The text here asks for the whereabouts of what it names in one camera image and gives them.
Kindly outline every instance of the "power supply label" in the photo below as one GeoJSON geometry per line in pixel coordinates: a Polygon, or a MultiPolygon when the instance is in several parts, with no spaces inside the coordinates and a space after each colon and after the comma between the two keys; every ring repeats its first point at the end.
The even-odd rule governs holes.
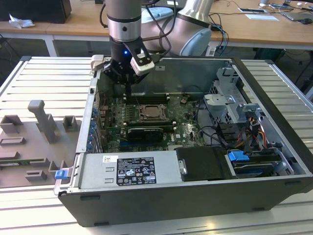
{"type": "Polygon", "coordinates": [[[157,176],[153,158],[119,158],[116,183],[119,186],[156,184],[157,176]]]}

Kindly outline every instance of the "desk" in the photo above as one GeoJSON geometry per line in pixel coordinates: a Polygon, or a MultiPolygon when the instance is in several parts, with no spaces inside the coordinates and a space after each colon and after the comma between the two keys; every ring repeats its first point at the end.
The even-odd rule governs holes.
{"type": "MultiPolygon", "coordinates": [[[[235,0],[240,7],[258,8],[258,0],[235,0]]],[[[99,23],[101,5],[94,1],[71,0],[72,13],[65,24],[37,23],[33,28],[17,29],[8,22],[0,22],[0,33],[7,38],[42,39],[50,56],[58,56],[54,40],[109,41],[109,31],[99,23]]],[[[231,2],[215,1],[211,12],[240,13],[231,2]]],[[[313,49],[313,24],[303,25],[275,14],[279,21],[250,20],[242,15],[221,15],[222,25],[229,34],[231,47],[266,47],[285,49],[313,49]]],[[[219,32],[212,32],[210,46],[221,40],[219,32]]]]}
{"type": "MultiPolygon", "coordinates": [[[[258,0],[235,0],[243,8],[258,8],[258,0]]],[[[282,4],[283,1],[271,0],[282,4]]],[[[296,7],[298,2],[291,2],[296,7]]],[[[227,2],[219,0],[214,2],[211,13],[241,13],[238,6],[231,2],[227,7],[227,2]]],[[[221,14],[222,26],[229,34],[231,47],[261,47],[261,48],[281,48],[281,49],[313,49],[313,24],[304,25],[293,22],[280,14],[272,14],[279,21],[250,20],[245,14],[223,15],[221,14]]],[[[212,16],[218,24],[218,17],[212,16]]],[[[210,45],[217,46],[216,38],[220,32],[213,32],[210,45]]]]}

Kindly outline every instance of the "floor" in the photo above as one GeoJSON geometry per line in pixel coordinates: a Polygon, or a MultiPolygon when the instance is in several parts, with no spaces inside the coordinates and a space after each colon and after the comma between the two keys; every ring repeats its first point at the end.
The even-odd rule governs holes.
{"type": "MultiPolygon", "coordinates": [[[[10,45],[17,51],[19,55],[32,56],[48,56],[45,43],[42,40],[31,39],[9,39],[10,45]]],[[[10,74],[13,67],[18,62],[19,57],[11,50],[9,45],[2,44],[0,48],[0,83],[2,83],[10,74]]],[[[88,52],[87,43],[79,41],[57,41],[57,47],[60,56],[92,56],[93,54],[110,54],[110,46],[108,42],[91,42],[93,52],[88,52]]],[[[246,47],[229,47],[224,52],[225,56],[239,56],[241,59],[253,59],[255,52],[252,48],[246,47]]],[[[276,65],[287,75],[291,81],[295,81],[303,68],[309,62],[309,54],[302,50],[288,50],[285,55],[280,58],[276,65]]],[[[309,66],[302,75],[298,86],[305,79],[313,74],[313,64],[309,66]]]]}

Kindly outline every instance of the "blue tab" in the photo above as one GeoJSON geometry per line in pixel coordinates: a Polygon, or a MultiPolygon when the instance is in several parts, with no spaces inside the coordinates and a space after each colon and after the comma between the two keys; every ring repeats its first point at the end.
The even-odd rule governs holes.
{"type": "Polygon", "coordinates": [[[67,180],[68,170],[57,170],[54,178],[56,180],[67,180]]]}
{"type": "Polygon", "coordinates": [[[249,161],[250,158],[243,151],[231,151],[228,154],[230,161],[249,161]]]}

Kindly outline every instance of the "black box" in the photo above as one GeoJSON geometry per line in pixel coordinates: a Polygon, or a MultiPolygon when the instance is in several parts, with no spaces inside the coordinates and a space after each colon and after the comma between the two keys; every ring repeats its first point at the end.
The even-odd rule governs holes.
{"type": "Polygon", "coordinates": [[[21,20],[64,24],[72,8],[69,0],[0,0],[0,21],[11,14],[21,20]]]}

